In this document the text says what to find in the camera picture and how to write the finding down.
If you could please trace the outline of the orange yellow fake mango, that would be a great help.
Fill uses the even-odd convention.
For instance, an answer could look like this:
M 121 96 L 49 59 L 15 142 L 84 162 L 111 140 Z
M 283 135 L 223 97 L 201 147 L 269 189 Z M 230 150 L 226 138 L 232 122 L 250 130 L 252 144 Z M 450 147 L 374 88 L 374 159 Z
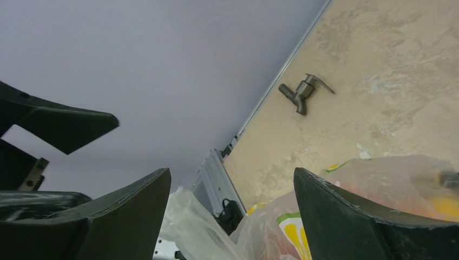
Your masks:
M 436 219 L 458 222 L 458 198 L 434 197 L 429 200 L 432 216 Z

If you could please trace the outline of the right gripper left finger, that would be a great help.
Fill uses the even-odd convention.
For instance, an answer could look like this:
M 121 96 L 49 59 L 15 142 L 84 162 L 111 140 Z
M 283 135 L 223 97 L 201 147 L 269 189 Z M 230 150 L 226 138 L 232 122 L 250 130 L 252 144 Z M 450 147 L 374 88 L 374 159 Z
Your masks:
M 1 259 L 152 259 L 171 173 L 96 199 L 78 192 L 1 192 Z

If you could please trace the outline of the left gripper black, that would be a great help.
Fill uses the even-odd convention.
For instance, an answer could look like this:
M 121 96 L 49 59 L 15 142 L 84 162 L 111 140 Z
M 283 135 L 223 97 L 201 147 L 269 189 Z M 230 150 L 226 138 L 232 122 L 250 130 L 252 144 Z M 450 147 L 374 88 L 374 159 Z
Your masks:
M 1 82 L 1 135 L 18 125 L 64 154 L 119 127 L 106 112 L 41 99 Z M 1 140 L 1 220 L 44 219 L 91 201 L 78 192 L 39 191 L 48 165 Z

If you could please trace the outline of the clear plastic bag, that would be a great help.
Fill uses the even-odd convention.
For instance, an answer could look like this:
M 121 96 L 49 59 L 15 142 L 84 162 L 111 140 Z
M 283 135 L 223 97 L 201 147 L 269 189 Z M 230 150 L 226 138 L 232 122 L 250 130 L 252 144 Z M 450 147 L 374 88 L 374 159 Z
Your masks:
M 458 198 L 458 171 L 425 155 L 351 159 L 317 176 L 394 210 L 436 219 L 429 200 Z M 238 213 L 234 201 L 211 215 L 189 191 L 169 196 L 160 231 L 177 250 L 169 259 L 313 259 L 295 191 Z

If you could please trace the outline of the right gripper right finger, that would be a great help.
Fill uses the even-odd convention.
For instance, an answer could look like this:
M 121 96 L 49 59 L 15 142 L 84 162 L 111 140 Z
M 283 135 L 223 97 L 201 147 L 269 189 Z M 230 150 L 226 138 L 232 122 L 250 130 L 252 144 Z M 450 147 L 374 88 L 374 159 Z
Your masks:
M 313 259 L 458 259 L 458 224 L 377 204 L 304 168 L 294 191 Z

